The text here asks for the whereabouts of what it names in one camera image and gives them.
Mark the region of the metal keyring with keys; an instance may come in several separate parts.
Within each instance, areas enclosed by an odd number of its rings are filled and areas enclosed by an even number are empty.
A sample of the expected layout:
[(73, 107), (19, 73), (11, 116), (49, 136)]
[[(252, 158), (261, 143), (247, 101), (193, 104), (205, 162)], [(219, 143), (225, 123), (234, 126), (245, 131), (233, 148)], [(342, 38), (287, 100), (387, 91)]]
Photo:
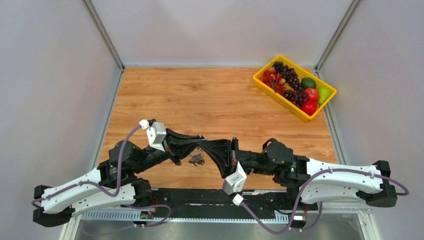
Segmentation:
[(192, 153), (189, 154), (188, 163), (196, 167), (198, 165), (203, 166), (205, 164), (203, 152), (204, 150), (201, 147), (197, 147)]

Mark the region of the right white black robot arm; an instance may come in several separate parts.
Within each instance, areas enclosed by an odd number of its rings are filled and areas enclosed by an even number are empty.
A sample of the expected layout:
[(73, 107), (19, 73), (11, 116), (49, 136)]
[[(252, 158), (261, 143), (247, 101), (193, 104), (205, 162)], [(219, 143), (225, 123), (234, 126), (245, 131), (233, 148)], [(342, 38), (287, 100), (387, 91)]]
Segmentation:
[(391, 208), (397, 203), (396, 188), (388, 180), (387, 161), (350, 166), (319, 161), (294, 154), (275, 138), (261, 152), (241, 150), (238, 140), (201, 140), (199, 147), (213, 160), (223, 178), (227, 195), (242, 192), (249, 174), (272, 176), (286, 188), (285, 201), (292, 209), (318, 202), (356, 200), (371, 207)]

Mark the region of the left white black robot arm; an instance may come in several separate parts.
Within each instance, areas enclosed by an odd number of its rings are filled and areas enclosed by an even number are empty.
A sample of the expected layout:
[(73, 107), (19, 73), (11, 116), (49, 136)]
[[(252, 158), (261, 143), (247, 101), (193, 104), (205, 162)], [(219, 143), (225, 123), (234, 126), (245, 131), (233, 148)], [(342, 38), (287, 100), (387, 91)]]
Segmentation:
[(34, 189), (33, 222), (56, 227), (91, 210), (106, 207), (148, 207), (155, 204), (148, 180), (137, 177), (166, 160), (179, 166), (205, 138), (165, 130), (159, 138), (162, 149), (140, 148), (126, 137), (109, 150), (108, 160), (88, 173), (60, 186)]

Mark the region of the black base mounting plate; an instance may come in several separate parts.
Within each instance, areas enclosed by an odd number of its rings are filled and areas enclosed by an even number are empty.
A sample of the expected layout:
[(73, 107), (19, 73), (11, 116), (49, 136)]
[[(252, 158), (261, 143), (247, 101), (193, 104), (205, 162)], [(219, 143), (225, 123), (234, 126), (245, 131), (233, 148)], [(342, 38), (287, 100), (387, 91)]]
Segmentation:
[[(270, 220), (275, 217), (275, 210), (290, 213), (295, 198), (288, 199), (284, 190), (244, 190), (243, 202), (260, 219)], [(221, 189), (195, 188), (158, 188), (136, 200), (132, 206), (147, 207), (154, 204), (167, 205), (171, 208), (171, 218), (190, 219), (248, 219), (253, 217), (242, 207), (232, 202)]]

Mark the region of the red strawberries cluster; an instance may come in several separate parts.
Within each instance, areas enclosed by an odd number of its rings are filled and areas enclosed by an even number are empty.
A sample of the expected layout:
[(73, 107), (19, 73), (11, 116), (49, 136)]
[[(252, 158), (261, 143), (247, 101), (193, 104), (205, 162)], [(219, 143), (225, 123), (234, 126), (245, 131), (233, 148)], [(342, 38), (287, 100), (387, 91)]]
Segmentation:
[(280, 95), (287, 89), (285, 87), (286, 80), (274, 67), (263, 72), (261, 81)]

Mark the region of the dark grape bunch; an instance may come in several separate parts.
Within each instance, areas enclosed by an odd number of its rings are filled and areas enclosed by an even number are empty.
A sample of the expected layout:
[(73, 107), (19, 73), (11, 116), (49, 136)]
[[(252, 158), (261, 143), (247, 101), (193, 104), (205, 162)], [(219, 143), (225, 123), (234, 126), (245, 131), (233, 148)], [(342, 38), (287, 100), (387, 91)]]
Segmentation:
[(272, 68), (275, 68), (277, 72), (281, 73), (286, 81), (286, 90), (281, 96), (300, 109), (303, 103), (308, 101), (308, 94), (302, 88), (295, 69), (284, 64), (282, 61), (274, 62)]

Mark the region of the red round fruit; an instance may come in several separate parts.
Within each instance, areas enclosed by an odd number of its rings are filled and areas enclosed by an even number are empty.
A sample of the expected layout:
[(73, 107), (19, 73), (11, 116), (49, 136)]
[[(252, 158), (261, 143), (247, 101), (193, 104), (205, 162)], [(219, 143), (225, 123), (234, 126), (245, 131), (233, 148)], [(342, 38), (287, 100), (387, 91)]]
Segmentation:
[(301, 106), (301, 110), (309, 116), (312, 116), (318, 108), (318, 104), (316, 101), (308, 100), (304, 102)]

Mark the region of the red apple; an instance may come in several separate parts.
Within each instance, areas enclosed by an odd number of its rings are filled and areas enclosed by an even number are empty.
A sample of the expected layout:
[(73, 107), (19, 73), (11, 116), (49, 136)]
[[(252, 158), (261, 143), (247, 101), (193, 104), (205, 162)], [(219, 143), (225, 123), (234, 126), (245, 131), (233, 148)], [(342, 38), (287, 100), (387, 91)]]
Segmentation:
[(313, 101), (313, 102), (318, 101), (320, 95), (317, 89), (313, 87), (309, 87), (309, 88), (306, 88), (304, 91), (307, 93), (309, 101)]

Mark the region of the green lime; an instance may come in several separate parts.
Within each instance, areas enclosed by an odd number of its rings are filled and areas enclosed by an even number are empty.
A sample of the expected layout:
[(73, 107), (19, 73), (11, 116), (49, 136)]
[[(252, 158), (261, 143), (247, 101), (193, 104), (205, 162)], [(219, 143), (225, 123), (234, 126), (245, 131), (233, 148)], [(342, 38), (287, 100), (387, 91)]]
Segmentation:
[(312, 89), (316, 89), (317, 88), (317, 83), (315, 82), (314, 79), (310, 78), (310, 77), (304, 77), (301, 79), (301, 87), (305, 90), (308, 88), (312, 88)]

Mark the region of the green pear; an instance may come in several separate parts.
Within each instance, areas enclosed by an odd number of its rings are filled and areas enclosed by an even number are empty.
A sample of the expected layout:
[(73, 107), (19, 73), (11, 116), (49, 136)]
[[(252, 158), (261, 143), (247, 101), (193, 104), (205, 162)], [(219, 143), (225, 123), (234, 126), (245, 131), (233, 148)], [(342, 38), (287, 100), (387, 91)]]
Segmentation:
[(317, 99), (317, 103), (319, 105), (323, 105), (324, 102), (331, 96), (331, 94), (333, 93), (332, 90), (326, 86), (321, 86), (318, 87), (317, 89), (318, 92), (318, 99)]

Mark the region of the aluminium rail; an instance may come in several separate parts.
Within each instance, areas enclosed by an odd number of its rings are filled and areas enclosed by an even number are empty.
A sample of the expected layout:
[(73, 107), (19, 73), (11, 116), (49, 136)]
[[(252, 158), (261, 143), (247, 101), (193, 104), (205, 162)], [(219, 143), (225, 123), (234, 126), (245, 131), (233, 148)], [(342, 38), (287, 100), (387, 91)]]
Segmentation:
[[(248, 190), (241, 196), (243, 202), (264, 222), (270, 224), (289, 221), (293, 207), (286, 192)], [(235, 222), (253, 223), (255, 219), (241, 206), (232, 203), (229, 196), (217, 189), (160, 188), (153, 191), (152, 202), (170, 207), (133, 209), (124, 206), (90, 210), (81, 215), (84, 220), (159, 221), (173, 222)]]

